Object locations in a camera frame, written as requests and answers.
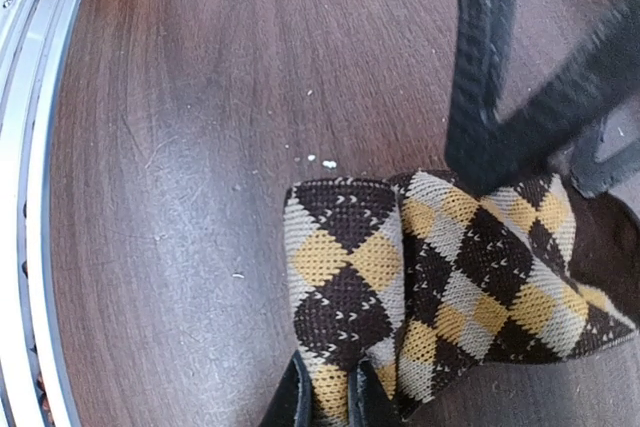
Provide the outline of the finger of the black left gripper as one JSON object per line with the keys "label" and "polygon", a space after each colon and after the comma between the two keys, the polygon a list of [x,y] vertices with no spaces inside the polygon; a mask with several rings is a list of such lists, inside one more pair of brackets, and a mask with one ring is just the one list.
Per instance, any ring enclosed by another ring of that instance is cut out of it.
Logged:
{"label": "finger of the black left gripper", "polygon": [[588,126],[574,144],[570,178],[594,198],[639,172],[639,102],[630,101]]}
{"label": "finger of the black left gripper", "polygon": [[499,120],[515,0],[457,0],[457,9],[445,159],[476,194],[544,162],[639,89],[639,0],[614,0],[551,77]]}

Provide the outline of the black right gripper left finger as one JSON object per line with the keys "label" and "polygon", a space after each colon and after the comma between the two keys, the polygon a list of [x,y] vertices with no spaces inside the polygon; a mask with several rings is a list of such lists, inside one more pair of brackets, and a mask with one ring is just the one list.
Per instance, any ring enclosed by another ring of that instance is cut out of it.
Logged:
{"label": "black right gripper left finger", "polygon": [[295,351],[259,426],[310,427],[312,382],[299,351]]}

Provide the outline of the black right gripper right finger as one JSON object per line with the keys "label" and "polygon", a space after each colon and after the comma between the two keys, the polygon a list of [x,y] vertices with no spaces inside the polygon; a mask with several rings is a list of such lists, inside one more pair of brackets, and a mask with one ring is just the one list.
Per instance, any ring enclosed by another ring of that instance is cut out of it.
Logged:
{"label": "black right gripper right finger", "polygon": [[351,427],[400,427],[396,404],[387,394],[368,359],[348,374],[348,418]]}

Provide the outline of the aluminium front rail frame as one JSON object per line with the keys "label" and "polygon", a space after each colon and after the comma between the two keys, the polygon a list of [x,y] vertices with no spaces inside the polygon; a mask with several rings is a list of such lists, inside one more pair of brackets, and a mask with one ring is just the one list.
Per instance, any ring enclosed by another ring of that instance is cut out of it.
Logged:
{"label": "aluminium front rail frame", "polygon": [[1,423],[78,426],[55,302],[54,117],[81,0],[1,0]]}

